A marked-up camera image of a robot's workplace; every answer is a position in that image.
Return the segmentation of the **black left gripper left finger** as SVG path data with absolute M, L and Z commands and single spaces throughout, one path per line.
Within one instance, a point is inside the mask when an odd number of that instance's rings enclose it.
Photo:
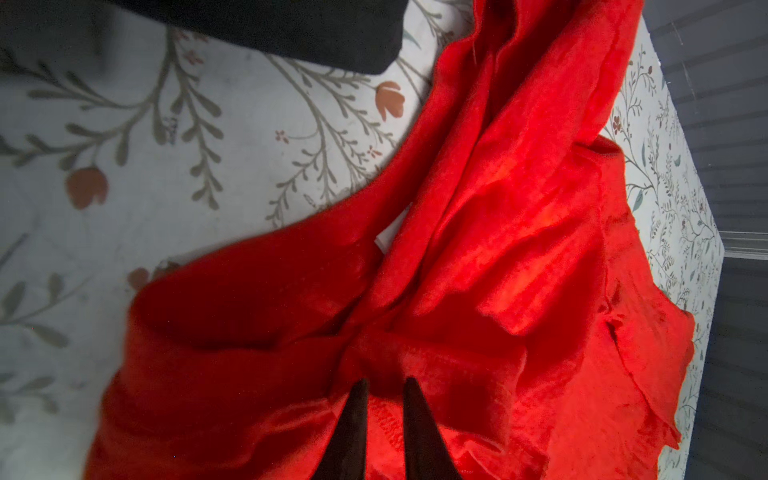
M 363 480 L 366 467 L 368 382 L 351 388 L 312 480 Z

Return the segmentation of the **red t shirt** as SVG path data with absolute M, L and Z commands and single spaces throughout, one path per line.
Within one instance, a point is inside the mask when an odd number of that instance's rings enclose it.
M 403 479 L 419 383 L 464 479 L 653 479 L 693 317 L 655 285 L 601 132 L 639 1 L 478 1 L 365 188 L 148 283 L 89 479 L 308 479 L 368 382 Z

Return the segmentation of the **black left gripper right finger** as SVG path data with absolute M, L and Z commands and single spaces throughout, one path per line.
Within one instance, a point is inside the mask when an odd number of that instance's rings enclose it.
M 461 480 L 417 380 L 403 391 L 404 454 L 408 480 Z

